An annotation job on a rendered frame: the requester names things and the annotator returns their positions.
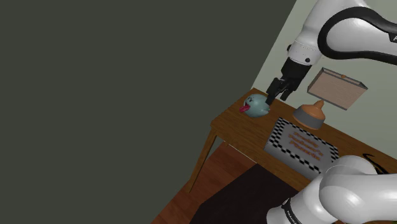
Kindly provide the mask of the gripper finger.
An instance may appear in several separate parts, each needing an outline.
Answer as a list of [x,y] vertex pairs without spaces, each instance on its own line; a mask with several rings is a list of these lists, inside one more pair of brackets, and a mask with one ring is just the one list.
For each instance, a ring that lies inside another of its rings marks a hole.
[[267,93],[267,100],[266,103],[271,106],[274,99],[284,91],[284,80],[279,78],[274,78],[271,82],[270,86],[268,87]]
[[291,93],[295,91],[294,81],[284,81],[280,87],[280,100],[285,101]]

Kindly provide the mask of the pale blue ghost figure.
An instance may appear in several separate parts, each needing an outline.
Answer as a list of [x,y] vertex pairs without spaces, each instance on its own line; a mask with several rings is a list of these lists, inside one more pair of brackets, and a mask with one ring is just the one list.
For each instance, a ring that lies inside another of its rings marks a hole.
[[266,100],[267,97],[264,95],[252,94],[245,99],[239,111],[247,114],[247,116],[251,118],[265,116],[270,111],[270,106],[266,103]]

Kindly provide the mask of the orange table lamp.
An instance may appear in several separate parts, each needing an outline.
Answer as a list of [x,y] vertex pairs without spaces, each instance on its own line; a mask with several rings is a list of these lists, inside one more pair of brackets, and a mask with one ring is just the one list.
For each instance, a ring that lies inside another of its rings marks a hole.
[[326,102],[348,110],[367,90],[361,81],[323,67],[307,87],[307,93],[318,101],[302,104],[293,112],[293,118],[308,129],[318,130],[326,119],[323,112]]

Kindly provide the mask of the wooden table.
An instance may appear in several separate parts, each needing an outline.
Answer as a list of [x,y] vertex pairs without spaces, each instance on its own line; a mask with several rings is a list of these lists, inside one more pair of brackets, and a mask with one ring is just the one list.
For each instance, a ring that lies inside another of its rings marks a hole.
[[[292,168],[264,151],[265,143],[270,136],[276,120],[281,115],[290,118],[293,108],[281,101],[275,101],[269,115],[261,118],[250,118],[239,112],[239,106],[240,101],[235,102],[211,122],[211,131],[193,170],[192,176],[185,186],[185,190],[190,191],[193,188],[214,140],[219,137],[253,159],[255,165],[258,164],[270,171],[273,175],[292,186],[299,193],[309,185],[312,180],[297,173]],[[346,155],[362,157],[364,151],[373,152],[373,148],[329,125],[323,125],[317,133],[320,137],[337,145],[340,157]],[[397,160],[385,154],[381,154],[380,157],[386,162],[386,166],[389,169],[388,174],[396,174]],[[383,224],[386,221],[390,220],[369,221],[364,224]]]

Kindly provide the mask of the grey box with checkered border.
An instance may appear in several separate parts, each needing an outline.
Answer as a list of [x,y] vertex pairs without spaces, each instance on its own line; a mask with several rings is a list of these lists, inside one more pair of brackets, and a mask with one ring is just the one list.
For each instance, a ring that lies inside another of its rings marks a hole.
[[264,151],[309,180],[315,179],[339,158],[337,147],[281,117]]

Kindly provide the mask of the dark rug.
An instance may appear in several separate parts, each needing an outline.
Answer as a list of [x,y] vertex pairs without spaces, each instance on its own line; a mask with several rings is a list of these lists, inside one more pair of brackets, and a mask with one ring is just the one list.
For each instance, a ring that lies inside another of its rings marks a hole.
[[203,202],[189,224],[267,224],[268,210],[297,193],[256,164]]

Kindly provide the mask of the black eyeglasses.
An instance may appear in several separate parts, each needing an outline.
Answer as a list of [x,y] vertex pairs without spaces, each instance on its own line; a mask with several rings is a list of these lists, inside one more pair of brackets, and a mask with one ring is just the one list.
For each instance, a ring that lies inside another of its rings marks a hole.
[[376,163],[372,160],[373,155],[371,155],[369,153],[363,153],[362,156],[374,166],[377,174],[388,174],[389,173],[385,168],[383,168],[381,165],[379,165],[378,163]]

